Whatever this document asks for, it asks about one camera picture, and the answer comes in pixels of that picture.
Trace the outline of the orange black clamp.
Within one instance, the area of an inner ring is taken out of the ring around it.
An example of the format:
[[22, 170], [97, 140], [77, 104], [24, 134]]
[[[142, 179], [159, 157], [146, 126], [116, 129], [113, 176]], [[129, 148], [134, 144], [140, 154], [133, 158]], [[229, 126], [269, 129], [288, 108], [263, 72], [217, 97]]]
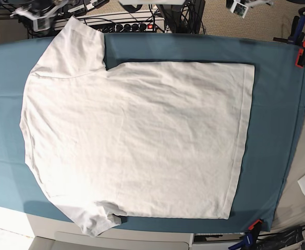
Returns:
[[298, 50], [295, 65], [299, 68], [305, 66], [305, 40], [302, 42], [302, 46]]
[[248, 230], [249, 231], [261, 231], [261, 229], [262, 229], [262, 224], [264, 223], [264, 220], [262, 220], [262, 219], [258, 219], [258, 220], [256, 220], [252, 225], [250, 225], [249, 227], [248, 227]]

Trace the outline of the orange black clamp bottom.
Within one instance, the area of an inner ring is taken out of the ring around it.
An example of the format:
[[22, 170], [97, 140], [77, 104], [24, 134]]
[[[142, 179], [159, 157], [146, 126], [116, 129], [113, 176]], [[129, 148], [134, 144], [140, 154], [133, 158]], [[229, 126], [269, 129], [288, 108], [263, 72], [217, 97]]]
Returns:
[[264, 220], [262, 220], [262, 219], [258, 219], [258, 220], [256, 220], [252, 225], [250, 225], [249, 227], [248, 227], [248, 230], [249, 231], [261, 231], [261, 229], [262, 229], [262, 224], [264, 223]]

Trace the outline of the blue clamp top right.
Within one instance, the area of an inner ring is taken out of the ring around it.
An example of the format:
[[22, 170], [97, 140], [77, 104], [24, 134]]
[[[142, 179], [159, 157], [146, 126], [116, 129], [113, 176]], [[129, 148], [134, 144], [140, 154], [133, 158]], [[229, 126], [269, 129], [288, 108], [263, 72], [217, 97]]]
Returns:
[[289, 37], [287, 39], [274, 37], [273, 41], [301, 46], [305, 37], [303, 32], [304, 25], [305, 16], [294, 16]]

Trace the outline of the blue clamp bottom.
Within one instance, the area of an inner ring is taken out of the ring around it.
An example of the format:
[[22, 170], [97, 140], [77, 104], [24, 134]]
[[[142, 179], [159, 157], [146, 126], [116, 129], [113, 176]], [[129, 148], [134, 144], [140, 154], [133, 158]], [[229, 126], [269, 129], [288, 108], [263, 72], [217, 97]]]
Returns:
[[258, 236], [259, 236], [259, 232], [247, 232], [241, 238], [241, 241], [239, 243], [228, 247], [228, 249], [229, 250], [254, 249]]

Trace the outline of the orange black clamp right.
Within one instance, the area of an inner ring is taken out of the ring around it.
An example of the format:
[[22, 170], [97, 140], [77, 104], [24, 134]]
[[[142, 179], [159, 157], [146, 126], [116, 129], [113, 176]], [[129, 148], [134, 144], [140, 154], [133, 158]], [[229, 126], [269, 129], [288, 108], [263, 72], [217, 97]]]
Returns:
[[295, 65], [299, 68], [305, 66], [305, 40], [302, 42], [302, 46], [298, 50]]

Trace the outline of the blue clamp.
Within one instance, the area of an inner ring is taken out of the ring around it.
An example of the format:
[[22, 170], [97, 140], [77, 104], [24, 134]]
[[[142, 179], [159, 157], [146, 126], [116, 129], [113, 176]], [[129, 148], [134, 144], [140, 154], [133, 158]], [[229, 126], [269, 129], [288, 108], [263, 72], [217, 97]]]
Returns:
[[247, 232], [241, 238], [241, 241], [239, 243], [228, 247], [228, 249], [229, 250], [254, 249], [258, 236], [259, 236], [259, 232]]
[[287, 39], [274, 37], [273, 41], [301, 46], [305, 37], [303, 32], [304, 25], [305, 16], [294, 16], [289, 37]]

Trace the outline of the black power strip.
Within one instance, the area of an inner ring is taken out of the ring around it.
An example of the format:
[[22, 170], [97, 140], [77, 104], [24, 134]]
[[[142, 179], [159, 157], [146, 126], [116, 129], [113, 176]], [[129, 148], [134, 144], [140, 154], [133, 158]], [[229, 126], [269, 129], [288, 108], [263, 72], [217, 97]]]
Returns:
[[157, 24], [150, 23], [106, 23], [92, 25], [97, 31], [102, 33], [157, 33], [164, 30]]

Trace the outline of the white T-shirt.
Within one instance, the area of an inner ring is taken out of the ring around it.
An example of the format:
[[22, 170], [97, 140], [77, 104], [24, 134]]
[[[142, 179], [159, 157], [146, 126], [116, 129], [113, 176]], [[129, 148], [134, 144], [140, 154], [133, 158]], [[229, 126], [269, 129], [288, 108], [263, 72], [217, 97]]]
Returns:
[[97, 236], [122, 216], [228, 219], [255, 67], [104, 63], [104, 34], [70, 18], [30, 71], [20, 128], [46, 198]]

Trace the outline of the teal table cloth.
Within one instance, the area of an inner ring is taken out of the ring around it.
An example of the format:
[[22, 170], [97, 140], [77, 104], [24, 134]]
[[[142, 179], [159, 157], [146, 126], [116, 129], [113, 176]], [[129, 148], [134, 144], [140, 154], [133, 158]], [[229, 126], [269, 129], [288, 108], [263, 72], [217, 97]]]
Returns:
[[[0, 207], [68, 218], [42, 193], [25, 164], [19, 128], [27, 76], [50, 37], [0, 45]], [[305, 67], [295, 46], [208, 35], [107, 33], [107, 69], [129, 61], [247, 63], [255, 67], [246, 151], [229, 219], [129, 217], [121, 229], [173, 233], [241, 232], [257, 219], [270, 229], [305, 118]]]

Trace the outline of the white drawer cabinet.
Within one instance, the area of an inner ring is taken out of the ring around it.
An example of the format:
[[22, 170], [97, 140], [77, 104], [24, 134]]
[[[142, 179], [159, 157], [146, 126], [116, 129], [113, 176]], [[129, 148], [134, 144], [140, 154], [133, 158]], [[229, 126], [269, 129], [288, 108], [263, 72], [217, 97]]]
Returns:
[[58, 242], [112, 249], [189, 249], [191, 233], [145, 232], [112, 228], [99, 236], [81, 232], [72, 222], [65, 222], [27, 214], [35, 236]]

